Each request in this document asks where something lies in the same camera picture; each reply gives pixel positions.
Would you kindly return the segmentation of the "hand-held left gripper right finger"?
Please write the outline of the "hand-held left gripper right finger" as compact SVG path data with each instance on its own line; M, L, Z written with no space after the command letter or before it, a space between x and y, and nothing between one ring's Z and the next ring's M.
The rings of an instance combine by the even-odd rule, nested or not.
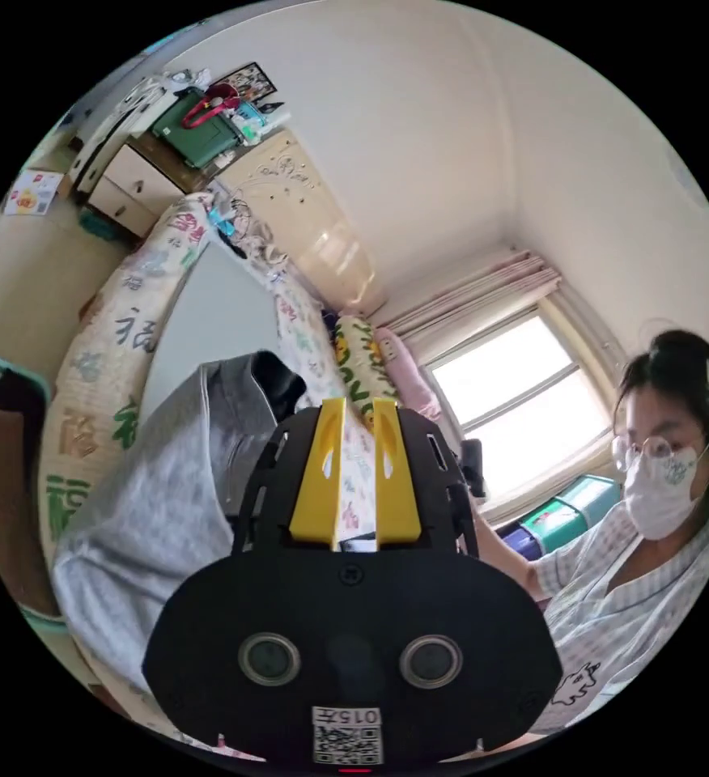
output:
M420 519L398 408L394 401L373 403L376 444L376 547L405 546L420 538Z

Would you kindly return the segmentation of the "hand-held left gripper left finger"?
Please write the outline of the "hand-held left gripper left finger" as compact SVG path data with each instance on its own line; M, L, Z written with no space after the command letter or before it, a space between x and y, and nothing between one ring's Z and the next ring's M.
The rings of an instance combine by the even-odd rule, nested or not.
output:
M346 400L325 400L308 416L311 438L294 511L289 523L293 541L338 547L342 483L342 443Z

